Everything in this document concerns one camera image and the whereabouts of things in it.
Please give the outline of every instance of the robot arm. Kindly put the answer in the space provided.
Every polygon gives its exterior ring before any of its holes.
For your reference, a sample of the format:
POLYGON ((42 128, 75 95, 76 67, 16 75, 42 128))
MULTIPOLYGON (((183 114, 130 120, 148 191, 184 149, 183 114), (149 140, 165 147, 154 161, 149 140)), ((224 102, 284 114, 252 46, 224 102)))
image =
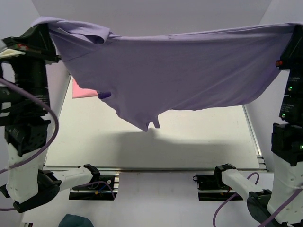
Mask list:
POLYGON ((273 191, 263 190, 242 176, 234 166, 216 167, 219 187, 230 186, 246 201, 261 226, 303 227, 303 27, 296 26, 276 66, 290 70, 279 117, 287 124, 274 124, 273 191))
POLYGON ((35 103, 10 89, 14 85, 3 79, 0 67, 0 79, 6 85, 0 87, 0 126, 5 126, 9 152, 9 168, 0 171, 8 171, 9 180, 0 190, 14 200, 14 208, 19 213, 48 203, 59 191, 96 182, 100 177, 99 171, 91 165, 56 174, 41 170, 44 160, 39 154, 49 146, 58 131, 58 121, 49 108, 45 65, 59 59, 47 25, 30 28, 21 37, 0 41, 0 63, 11 64, 17 88, 21 88, 23 94, 24 91, 31 93, 45 105, 43 108, 38 101, 35 103), (51 112, 57 121, 57 129, 48 142, 50 121, 42 118, 47 112, 51 112))

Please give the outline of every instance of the dark green cloth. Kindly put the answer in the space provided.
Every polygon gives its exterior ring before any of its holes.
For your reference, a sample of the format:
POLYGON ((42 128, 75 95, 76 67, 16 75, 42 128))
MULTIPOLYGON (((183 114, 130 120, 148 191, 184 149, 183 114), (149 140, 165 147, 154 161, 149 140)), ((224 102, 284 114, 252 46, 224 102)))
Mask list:
POLYGON ((58 227, 94 227, 90 220, 77 215, 67 214, 58 227))

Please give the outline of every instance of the white table surface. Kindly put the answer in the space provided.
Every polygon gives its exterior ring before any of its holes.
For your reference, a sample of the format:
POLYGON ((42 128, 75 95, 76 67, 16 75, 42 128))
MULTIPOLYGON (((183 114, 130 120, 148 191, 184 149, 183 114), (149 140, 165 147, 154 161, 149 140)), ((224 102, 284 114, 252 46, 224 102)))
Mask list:
POLYGON ((71 94, 70 83, 46 166, 259 168, 242 106, 167 111, 159 116, 160 129, 143 132, 97 97, 72 99, 71 94))
MULTIPOLYGON (((69 190, 65 190, 48 204, 26 212, 22 222, 34 223, 34 227, 58 227, 68 213, 90 219, 95 227, 211 227, 214 212, 222 202, 198 201, 192 176, 124 173, 114 201, 70 201, 69 190)), ((260 174, 259 185, 271 190, 273 174, 260 174)), ((216 224, 258 226, 243 201, 228 203, 219 212, 216 224)))

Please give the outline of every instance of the purple shirt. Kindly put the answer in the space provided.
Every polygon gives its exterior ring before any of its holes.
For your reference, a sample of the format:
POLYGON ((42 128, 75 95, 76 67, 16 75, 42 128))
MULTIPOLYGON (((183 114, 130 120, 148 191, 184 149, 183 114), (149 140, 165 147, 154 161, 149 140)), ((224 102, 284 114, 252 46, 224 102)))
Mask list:
POLYGON ((277 77, 295 23, 176 35, 125 37, 109 28, 41 17, 81 88, 143 131, 167 110, 243 105, 277 77))

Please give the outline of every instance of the red light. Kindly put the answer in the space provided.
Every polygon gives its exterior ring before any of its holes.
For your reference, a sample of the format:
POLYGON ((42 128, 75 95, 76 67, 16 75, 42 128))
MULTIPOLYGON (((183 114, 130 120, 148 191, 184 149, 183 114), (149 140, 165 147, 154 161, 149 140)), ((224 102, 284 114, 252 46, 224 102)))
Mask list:
POLYGON ((18 48, 23 50, 23 51, 27 51, 28 50, 28 46, 22 45, 22 44, 18 44, 18 48))
POLYGON ((278 66, 281 66, 281 65, 283 65, 283 62, 282 61, 276 61, 276 66, 278 67, 278 66))

